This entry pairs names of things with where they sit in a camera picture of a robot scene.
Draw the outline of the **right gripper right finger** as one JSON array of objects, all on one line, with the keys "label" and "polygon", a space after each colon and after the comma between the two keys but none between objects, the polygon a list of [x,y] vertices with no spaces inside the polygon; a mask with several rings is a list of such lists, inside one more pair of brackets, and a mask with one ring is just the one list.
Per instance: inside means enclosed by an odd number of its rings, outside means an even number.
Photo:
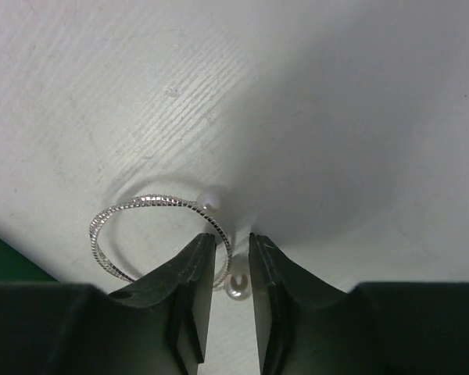
[{"label": "right gripper right finger", "polygon": [[258,234],[249,268],[263,374],[469,374],[469,283],[344,292]]}]

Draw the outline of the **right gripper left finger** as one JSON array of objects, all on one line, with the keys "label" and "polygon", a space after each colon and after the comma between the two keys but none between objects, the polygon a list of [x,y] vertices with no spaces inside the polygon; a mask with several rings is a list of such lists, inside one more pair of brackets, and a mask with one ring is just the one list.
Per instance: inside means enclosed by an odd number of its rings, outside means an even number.
[{"label": "right gripper left finger", "polygon": [[206,355],[216,242],[199,234],[112,293],[0,282],[0,374],[195,374]]}]

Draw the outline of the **green tray with compartments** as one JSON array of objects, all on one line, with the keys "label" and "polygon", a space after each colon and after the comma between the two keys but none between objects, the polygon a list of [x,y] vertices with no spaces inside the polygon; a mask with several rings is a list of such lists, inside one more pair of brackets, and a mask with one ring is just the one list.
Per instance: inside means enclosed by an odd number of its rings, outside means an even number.
[{"label": "green tray with compartments", "polygon": [[0,238],[0,282],[56,282],[56,279]]}]

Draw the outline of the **silver pearl bangle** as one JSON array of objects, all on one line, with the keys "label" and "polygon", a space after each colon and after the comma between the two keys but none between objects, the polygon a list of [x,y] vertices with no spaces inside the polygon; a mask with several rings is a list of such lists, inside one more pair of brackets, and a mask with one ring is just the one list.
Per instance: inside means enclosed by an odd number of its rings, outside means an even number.
[{"label": "silver pearl bangle", "polygon": [[91,254],[97,264],[113,277],[131,283],[144,276],[138,270],[143,260],[136,251],[124,251],[124,230],[135,229],[138,240],[131,244],[142,250],[151,241],[150,255],[165,259],[161,249],[172,241],[175,254],[198,233],[213,234],[220,254],[215,256],[213,290],[224,291],[235,300],[245,301],[252,294],[248,257],[236,245],[236,229],[220,192],[206,188],[191,200],[175,195],[147,193],[127,197],[98,212],[88,229]]}]

